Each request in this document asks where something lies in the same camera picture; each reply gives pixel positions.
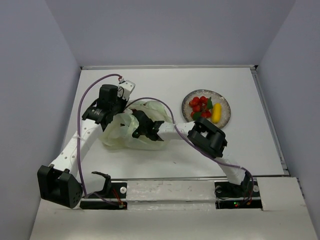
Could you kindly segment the red fake fruit bunch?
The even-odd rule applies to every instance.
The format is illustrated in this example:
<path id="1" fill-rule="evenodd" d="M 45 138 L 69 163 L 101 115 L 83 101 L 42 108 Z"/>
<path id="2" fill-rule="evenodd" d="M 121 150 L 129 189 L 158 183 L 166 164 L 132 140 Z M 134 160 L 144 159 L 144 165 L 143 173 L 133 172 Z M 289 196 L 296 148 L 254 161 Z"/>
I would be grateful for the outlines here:
<path id="1" fill-rule="evenodd" d="M 213 104 L 211 97 L 195 96 L 188 105 L 192 110 L 190 117 L 194 121 L 199 117 L 209 119 L 212 116 Z"/>

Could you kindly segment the yellow fake fruit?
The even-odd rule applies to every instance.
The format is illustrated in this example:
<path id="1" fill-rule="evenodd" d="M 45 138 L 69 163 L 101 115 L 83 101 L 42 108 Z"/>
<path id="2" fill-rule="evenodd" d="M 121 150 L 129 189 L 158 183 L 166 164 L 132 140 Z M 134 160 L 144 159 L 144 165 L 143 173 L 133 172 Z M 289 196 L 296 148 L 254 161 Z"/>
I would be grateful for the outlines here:
<path id="1" fill-rule="evenodd" d="M 222 106 L 220 103 L 215 103 L 212 108 L 211 121 L 214 124 L 217 124 L 217 123 L 219 123 L 221 117 L 222 117 Z"/>

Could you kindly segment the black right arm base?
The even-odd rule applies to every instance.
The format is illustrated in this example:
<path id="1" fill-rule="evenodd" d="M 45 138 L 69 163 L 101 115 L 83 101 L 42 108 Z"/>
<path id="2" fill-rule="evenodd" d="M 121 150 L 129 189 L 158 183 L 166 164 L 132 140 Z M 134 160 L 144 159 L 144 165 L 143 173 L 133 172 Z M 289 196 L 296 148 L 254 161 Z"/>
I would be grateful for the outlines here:
<path id="1" fill-rule="evenodd" d="M 258 182 L 250 183 L 249 190 L 244 193 L 238 185 L 233 186 L 227 181 L 214 183 L 215 207 L 225 209 L 262 209 L 262 201 Z"/>

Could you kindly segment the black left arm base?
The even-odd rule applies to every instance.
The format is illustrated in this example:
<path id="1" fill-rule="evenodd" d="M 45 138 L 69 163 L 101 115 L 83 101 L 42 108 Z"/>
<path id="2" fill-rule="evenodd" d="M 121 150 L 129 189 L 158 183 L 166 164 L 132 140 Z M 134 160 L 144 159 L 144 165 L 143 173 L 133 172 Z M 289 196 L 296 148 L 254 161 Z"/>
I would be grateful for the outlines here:
<path id="1" fill-rule="evenodd" d="M 80 201 L 82 210 L 126 210 L 128 184 L 124 181 L 112 181 L 109 191 L 102 190 Z"/>

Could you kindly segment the green printed plastic bag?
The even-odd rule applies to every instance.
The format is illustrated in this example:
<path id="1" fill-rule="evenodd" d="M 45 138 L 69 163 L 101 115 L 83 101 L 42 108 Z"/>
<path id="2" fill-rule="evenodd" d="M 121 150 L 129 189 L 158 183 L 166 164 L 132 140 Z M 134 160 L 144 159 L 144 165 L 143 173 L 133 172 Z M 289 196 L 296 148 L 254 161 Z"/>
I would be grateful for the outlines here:
<path id="1" fill-rule="evenodd" d="M 113 117 L 113 120 L 102 135 L 100 141 L 109 149 L 137 149 L 137 150 L 161 150 L 168 141 L 152 141 L 142 135 L 139 138 L 132 137 L 134 131 L 139 127 L 139 121 L 133 116 L 133 111 L 138 110 L 146 114 L 152 121 L 164 121 L 172 123 L 172 118 L 167 114 L 165 107 L 158 101 L 139 100 L 129 106 L 124 113 Z"/>

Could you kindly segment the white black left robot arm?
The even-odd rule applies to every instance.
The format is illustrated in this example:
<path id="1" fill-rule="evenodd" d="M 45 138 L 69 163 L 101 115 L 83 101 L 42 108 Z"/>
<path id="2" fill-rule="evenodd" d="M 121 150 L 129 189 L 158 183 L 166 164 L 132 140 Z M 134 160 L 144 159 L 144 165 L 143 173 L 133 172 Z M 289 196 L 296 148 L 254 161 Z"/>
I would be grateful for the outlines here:
<path id="1" fill-rule="evenodd" d="M 115 115 L 121 114 L 135 89 L 131 81 L 103 84 L 98 98 L 84 111 L 77 111 L 77 130 L 62 152 L 37 171 L 40 197 L 73 209 L 88 196 L 81 162 Z"/>

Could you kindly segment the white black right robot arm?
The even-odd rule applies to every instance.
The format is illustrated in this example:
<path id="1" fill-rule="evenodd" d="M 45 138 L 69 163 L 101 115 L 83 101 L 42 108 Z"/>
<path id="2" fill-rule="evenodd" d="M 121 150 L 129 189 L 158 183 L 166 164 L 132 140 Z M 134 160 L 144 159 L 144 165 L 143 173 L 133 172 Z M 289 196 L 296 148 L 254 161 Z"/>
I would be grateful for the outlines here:
<path id="1" fill-rule="evenodd" d="M 227 147 L 226 134 L 209 120 L 199 117 L 187 123 L 170 123 L 163 120 L 153 121 L 141 110 L 133 110 L 138 127 L 132 137 L 147 137 L 154 142 L 184 140 L 187 144 L 218 164 L 228 180 L 227 189 L 235 196 L 248 201 L 253 195 L 254 181 L 251 173 L 235 160 L 223 157 Z"/>

